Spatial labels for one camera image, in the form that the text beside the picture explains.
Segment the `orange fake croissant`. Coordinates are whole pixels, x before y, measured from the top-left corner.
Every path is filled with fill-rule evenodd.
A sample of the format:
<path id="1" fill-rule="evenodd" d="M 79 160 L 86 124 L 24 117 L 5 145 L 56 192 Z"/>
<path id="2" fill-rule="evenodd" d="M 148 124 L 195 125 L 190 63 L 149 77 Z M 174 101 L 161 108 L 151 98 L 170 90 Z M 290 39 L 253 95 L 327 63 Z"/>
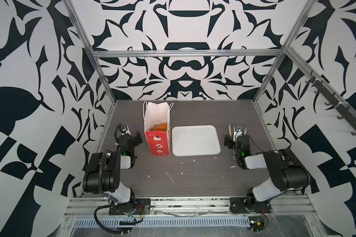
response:
<path id="1" fill-rule="evenodd" d="M 168 131 L 168 124 L 167 123 L 162 123 L 162 124 L 156 125 L 151 129 L 151 131 L 167 132 Z"/>

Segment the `red white paper bag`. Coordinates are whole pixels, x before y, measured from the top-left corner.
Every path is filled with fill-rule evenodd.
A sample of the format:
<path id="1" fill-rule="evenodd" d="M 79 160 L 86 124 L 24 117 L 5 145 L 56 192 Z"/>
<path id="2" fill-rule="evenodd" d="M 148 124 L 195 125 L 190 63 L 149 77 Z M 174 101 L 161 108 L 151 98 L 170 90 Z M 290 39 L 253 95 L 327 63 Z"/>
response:
<path id="1" fill-rule="evenodd" d="M 152 156 L 170 155 L 170 115 L 174 103 L 144 101 L 144 134 Z"/>

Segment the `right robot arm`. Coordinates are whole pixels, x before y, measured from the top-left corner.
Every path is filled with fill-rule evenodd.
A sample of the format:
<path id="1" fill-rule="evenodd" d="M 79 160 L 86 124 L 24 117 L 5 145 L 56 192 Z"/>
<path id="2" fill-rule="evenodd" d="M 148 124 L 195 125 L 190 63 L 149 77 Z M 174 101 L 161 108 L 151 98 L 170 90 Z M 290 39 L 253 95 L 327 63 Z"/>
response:
<path id="1" fill-rule="evenodd" d="M 298 191 L 310 185 L 311 176 L 290 149 L 261 151 L 251 153 L 253 142 L 246 129 L 242 126 L 228 126 L 228 135 L 224 137 L 224 145 L 233 151 L 233 158 L 243 170 L 266 169 L 269 178 L 262 184 L 251 188 L 244 199 L 244 206 L 268 203 L 271 199 L 287 192 Z"/>

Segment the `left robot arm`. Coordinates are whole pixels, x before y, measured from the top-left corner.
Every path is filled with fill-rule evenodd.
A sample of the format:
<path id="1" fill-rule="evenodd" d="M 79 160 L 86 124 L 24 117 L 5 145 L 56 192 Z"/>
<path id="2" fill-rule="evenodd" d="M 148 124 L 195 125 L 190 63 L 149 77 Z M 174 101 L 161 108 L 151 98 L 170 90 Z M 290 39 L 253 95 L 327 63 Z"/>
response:
<path id="1" fill-rule="evenodd" d="M 94 153 L 85 172 L 83 191 L 101 195 L 117 205 L 135 205 L 135 195 L 131 188 L 120 181 L 121 170 L 132 169 L 137 156 L 134 148 L 142 143 L 139 132 L 136 136 L 128 133 L 118 138 L 117 149 Z"/>

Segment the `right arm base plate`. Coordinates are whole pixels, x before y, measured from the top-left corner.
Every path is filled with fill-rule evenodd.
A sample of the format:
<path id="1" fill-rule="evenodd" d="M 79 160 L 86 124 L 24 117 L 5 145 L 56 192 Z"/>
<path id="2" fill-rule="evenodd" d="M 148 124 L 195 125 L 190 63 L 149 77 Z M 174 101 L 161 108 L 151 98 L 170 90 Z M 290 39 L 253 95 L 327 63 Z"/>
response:
<path id="1" fill-rule="evenodd" d="M 247 214 L 247 213 L 271 213 L 272 206 L 270 202 L 258 202 L 245 197 L 232 197 L 229 199 L 229 211 L 233 214 Z"/>

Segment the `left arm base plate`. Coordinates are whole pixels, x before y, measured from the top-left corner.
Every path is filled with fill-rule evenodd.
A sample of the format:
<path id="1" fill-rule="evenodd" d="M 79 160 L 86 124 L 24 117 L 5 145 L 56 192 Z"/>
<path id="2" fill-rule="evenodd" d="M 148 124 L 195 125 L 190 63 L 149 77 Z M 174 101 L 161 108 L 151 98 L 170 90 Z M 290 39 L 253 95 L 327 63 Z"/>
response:
<path id="1" fill-rule="evenodd" d="M 149 212 L 150 206 L 150 198 L 132 199 L 127 203 L 115 204 L 109 209 L 109 215 L 123 215 L 124 213 L 143 215 Z"/>

